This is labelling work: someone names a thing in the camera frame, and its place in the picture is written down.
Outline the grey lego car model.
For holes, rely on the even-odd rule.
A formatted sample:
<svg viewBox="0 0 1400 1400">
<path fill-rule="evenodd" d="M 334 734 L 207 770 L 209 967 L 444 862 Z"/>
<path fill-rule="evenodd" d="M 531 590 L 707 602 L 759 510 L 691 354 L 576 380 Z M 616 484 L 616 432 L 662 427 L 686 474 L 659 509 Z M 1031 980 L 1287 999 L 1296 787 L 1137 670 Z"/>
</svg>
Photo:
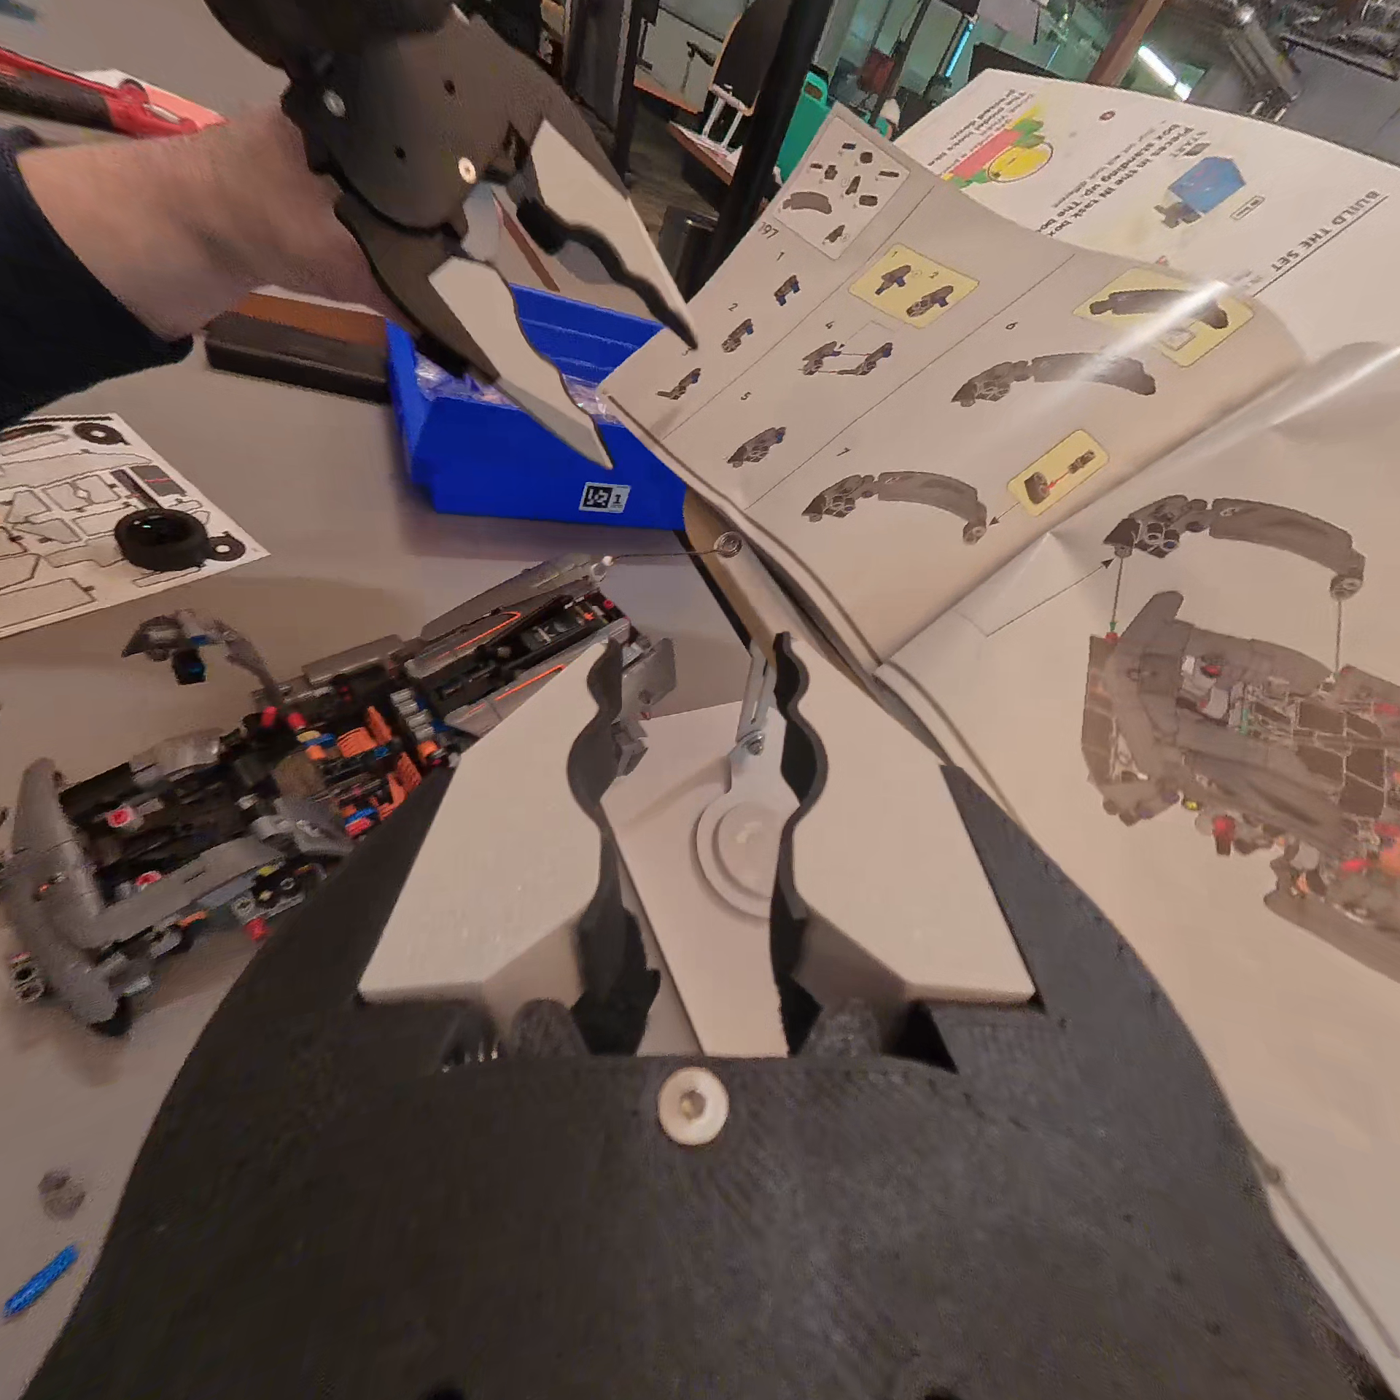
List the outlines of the grey lego car model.
<svg viewBox="0 0 1400 1400">
<path fill-rule="evenodd" d="M 156 962 L 217 925 L 256 940 L 302 905 L 359 839 L 434 772 L 497 729 L 596 642 L 622 650 L 621 774 L 641 724 L 677 684 L 672 639 L 614 602 L 609 555 L 567 554 L 429 622 L 276 680 L 261 650 L 219 619 L 144 622 L 126 657 L 206 682 L 206 652 L 252 674 L 252 712 L 151 745 L 84 782 L 32 762 L 4 854 L 9 984 L 101 1035 L 129 1032 Z"/>
</svg>

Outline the black metal pole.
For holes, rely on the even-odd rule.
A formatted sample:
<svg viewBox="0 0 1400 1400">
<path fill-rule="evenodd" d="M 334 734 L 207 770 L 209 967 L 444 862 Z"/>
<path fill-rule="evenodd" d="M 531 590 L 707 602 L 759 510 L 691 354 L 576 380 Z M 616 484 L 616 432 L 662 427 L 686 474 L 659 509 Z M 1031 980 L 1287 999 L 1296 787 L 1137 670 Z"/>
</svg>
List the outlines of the black metal pole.
<svg viewBox="0 0 1400 1400">
<path fill-rule="evenodd" d="M 776 55 L 749 120 L 729 195 L 709 244 L 706 282 L 734 254 L 769 200 L 782 142 L 792 125 L 831 9 L 831 2 L 792 2 L 789 5 Z"/>
</svg>

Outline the white sticker sheet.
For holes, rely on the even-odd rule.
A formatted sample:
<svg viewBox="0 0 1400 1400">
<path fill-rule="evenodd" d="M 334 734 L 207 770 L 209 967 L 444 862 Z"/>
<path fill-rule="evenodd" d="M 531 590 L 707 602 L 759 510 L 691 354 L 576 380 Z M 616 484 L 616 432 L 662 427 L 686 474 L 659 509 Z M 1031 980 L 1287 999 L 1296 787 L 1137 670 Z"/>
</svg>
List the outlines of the white sticker sheet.
<svg viewBox="0 0 1400 1400">
<path fill-rule="evenodd" d="M 117 550 L 114 527 L 131 512 L 156 507 L 194 514 L 216 557 L 186 572 L 132 569 Z M 32 415 L 4 430 L 2 639 L 149 602 L 267 555 L 114 414 Z"/>
</svg>

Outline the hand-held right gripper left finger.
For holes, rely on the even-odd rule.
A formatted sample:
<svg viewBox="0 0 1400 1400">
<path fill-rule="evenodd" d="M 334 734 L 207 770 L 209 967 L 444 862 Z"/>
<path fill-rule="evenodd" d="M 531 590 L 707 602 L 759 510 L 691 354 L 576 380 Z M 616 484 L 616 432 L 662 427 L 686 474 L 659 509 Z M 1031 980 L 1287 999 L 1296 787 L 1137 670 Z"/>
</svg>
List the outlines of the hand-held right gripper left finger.
<svg viewBox="0 0 1400 1400">
<path fill-rule="evenodd" d="M 506 1032 L 562 1005 L 596 1055 L 641 1047 L 661 989 L 604 795 L 619 779 L 622 645 L 586 645 L 459 760 L 379 945 L 367 1004 L 462 1002 Z"/>
</svg>

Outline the blue plastic bin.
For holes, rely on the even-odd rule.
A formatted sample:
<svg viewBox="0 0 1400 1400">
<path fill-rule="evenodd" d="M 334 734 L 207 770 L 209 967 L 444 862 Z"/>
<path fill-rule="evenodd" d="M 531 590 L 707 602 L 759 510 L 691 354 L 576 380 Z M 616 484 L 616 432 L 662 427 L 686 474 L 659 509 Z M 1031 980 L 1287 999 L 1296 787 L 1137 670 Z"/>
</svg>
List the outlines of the blue plastic bin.
<svg viewBox="0 0 1400 1400">
<path fill-rule="evenodd" d="M 536 350 L 562 374 L 599 387 L 661 332 L 651 319 L 557 292 L 516 285 L 514 297 Z M 436 512 L 657 532 L 684 527 L 687 487 L 622 424 L 594 420 L 614 462 L 601 469 L 522 410 L 426 399 L 409 334 L 387 330 L 402 459 Z"/>
</svg>

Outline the person's left hand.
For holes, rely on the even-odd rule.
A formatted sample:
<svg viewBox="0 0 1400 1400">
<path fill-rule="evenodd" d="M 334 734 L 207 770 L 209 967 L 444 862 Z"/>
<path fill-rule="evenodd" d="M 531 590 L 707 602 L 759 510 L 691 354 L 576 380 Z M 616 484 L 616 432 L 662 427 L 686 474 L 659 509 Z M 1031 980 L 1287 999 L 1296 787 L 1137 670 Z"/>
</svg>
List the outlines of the person's left hand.
<svg viewBox="0 0 1400 1400">
<path fill-rule="evenodd" d="M 269 287 L 397 315 L 276 104 L 194 135 L 29 150 L 19 167 L 64 245 L 166 339 Z"/>
</svg>

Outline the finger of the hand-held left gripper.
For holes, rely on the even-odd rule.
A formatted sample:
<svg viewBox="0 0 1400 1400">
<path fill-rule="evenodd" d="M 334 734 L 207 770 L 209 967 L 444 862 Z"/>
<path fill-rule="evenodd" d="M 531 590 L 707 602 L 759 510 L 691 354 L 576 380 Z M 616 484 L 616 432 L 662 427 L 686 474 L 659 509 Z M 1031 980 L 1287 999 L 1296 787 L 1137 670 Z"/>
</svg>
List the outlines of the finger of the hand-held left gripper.
<svg viewBox="0 0 1400 1400">
<path fill-rule="evenodd" d="M 582 250 L 689 350 L 699 347 L 689 302 L 631 197 L 551 120 L 531 140 L 512 190 L 517 220 L 542 252 L 562 259 L 569 249 Z"/>
<path fill-rule="evenodd" d="M 592 417 L 574 402 L 552 360 L 526 337 L 512 289 L 494 267 L 449 257 L 432 274 L 431 287 L 481 352 L 482 377 L 554 439 L 601 469 L 614 467 Z"/>
</svg>

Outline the open instruction booklet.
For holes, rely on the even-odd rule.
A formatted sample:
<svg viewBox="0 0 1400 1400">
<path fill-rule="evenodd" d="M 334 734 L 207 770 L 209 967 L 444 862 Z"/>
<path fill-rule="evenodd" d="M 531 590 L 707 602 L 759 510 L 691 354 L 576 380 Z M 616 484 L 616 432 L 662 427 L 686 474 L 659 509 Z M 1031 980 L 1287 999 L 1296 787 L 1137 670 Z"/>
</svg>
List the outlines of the open instruction booklet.
<svg viewBox="0 0 1400 1400">
<path fill-rule="evenodd" d="M 1397 1390 L 1397 164 L 837 112 L 606 394 L 1109 917 Z"/>
</svg>

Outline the person's left forearm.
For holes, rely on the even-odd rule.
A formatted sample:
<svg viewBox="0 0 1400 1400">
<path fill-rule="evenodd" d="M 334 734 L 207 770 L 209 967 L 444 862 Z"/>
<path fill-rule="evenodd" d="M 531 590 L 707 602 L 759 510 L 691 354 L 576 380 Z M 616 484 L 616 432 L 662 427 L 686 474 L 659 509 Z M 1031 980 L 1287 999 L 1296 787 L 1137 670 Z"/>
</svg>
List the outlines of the person's left forearm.
<svg viewBox="0 0 1400 1400">
<path fill-rule="evenodd" d="M 26 129 L 2 134 L 2 429 L 194 349 L 152 332 L 66 245 L 21 170 L 36 147 Z"/>
</svg>

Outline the scattered small lego parts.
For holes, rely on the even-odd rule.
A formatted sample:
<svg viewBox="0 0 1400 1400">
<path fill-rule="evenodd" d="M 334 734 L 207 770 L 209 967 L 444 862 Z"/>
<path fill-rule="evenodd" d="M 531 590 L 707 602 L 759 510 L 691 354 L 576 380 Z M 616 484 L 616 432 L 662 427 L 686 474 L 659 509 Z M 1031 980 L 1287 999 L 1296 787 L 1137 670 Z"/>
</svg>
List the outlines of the scattered small lego parts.
<svg viewBox="0 0 1400 1400">
<path fill-rule="evenodd" d="M 44 1217 L 59 1225 L 76 1222 L 86 1205 L 87 1190 L 84 1182 L 66 1167 L 51 1169 L 39 1182 L 39 1202 Z M 39 1305 L 69 1274 L 82 1257 L 77 1242 L 67 1242 L 46 1264 L 36 1270 L 4 1302 L 4 1322 L 9 1324 Z"/>
</svg>

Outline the curved plywood chair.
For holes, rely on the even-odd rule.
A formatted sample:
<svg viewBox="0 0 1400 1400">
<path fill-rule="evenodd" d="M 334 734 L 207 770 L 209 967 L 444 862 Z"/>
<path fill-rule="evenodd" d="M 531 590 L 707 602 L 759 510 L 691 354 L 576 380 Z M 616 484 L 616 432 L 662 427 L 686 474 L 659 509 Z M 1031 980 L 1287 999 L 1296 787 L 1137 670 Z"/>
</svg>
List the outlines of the curved plywood chair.
<svg viewBox="0 0 1400 1400">
<path fill-rule="evenodd" d="M 706 140 L 726 150 L 737 145 L 777 57 L 791 5 L 754 2 L 729 29 L 711 80 L 712 109 L 701 132 Z"/>
</svg>

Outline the white metal book stand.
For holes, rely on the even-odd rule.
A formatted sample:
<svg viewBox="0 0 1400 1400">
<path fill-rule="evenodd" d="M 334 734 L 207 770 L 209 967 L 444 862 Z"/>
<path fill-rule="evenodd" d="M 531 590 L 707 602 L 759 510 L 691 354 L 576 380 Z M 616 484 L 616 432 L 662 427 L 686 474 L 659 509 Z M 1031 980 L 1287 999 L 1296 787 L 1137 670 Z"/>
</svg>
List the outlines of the white metal book stand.
<svg viewBox="0 0 1400 1400">
<path fill-rule="evenodd" d="M 747 639 L 736 704 L 642 722 L 646 750 L 606 797 L 642 922 L 664 962 L 664 1020 L 646 1054 L 786 1057 L 769 917 L 782 829 L 797 800 L 782 779 L 776 639 L 807 625 L 751 549 L 702 559 Z"/>
</svg>

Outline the wood edged background table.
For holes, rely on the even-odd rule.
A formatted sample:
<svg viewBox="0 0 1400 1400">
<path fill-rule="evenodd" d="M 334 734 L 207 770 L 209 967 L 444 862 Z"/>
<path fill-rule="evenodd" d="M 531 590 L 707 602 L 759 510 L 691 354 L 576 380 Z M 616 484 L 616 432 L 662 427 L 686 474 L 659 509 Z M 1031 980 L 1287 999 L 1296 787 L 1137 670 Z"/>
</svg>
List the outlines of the wood edged background table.
<svg viewBox="0 0 1400 1400">
<path fill-rule="evenodd" d="M 4 4 L 4 49 L 36 59 L 16 45 L 14 34 L 19 24 L 37 19 L 34 4 Z M 52 60 L 36 60 L 64 69 Z M 121 74 L 151 89 L 167 90 L 119 69 L 64 70 L 87 77 Z M 132 139 L 4 114 L 4 130 L 11 129 L 32 132 L 37 147 L 169 139 Z M 286 292 L 257 292 L 211 322 L 204 332 L 204 355 L 212 370 L 389 405 L 392 402 L 389 340 L 384 319 L 369 310 L 299 300 Z"/>
</svg>

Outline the red black hand tool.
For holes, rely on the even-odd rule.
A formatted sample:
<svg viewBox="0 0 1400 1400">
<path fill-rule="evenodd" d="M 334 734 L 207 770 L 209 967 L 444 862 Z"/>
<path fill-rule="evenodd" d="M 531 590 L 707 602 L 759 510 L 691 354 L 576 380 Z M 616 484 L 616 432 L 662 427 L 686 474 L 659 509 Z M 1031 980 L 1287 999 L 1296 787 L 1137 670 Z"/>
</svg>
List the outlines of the red black hand tool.
<svg viewBox="0 0 1400 1400">
<path fill-rule="evenodd" d="M 196 135 L 226 117 L 131 75 L 89 77 L 2 50 L 2 112 L 132 139 Z"/>
</svg>

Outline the black lego wheel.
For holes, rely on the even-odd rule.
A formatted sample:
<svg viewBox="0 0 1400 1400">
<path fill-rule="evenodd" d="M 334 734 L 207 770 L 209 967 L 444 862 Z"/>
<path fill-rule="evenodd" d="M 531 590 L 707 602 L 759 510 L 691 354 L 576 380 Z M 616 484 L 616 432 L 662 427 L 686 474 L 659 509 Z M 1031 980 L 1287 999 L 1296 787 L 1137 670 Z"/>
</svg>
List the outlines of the black lego wheel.
<svg viewBox="0 0 1400 1400">
<path fill-rule="evenodd" d="M 206 525 L 182 510 L 149 507 L 131 512 L 117 520 L 112 534 L 119 554 L 136 570 L 186 572 L 216 557 Z"/>
</svg>

